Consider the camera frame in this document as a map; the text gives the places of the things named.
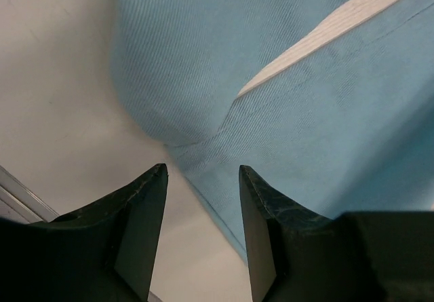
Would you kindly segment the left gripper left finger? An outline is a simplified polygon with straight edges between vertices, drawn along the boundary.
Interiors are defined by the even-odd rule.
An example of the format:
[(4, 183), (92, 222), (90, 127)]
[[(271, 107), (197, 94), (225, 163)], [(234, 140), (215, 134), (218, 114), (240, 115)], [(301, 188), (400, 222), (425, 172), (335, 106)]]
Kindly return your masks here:
[(1, 219), (1, 300), (156, 301), (167, 184), (167, 167), (157, 164), (53, 221)]

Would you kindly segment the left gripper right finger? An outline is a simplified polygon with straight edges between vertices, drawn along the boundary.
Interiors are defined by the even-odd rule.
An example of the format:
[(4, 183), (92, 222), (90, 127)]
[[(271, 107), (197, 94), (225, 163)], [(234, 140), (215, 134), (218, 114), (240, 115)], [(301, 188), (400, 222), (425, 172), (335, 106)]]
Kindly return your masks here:
[(432, 301), (433, 213), (321, 216), (239, 169), (254, 301)]

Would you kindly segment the light blue trousers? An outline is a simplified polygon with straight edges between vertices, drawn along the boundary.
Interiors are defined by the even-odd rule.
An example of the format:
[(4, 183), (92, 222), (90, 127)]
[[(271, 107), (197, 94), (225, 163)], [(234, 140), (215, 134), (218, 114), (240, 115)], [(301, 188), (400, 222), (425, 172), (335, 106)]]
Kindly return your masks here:
[(238, 171), (328, 218), (433, 205), (433, 0), (116, 0), (119, 101), (246, 255)]

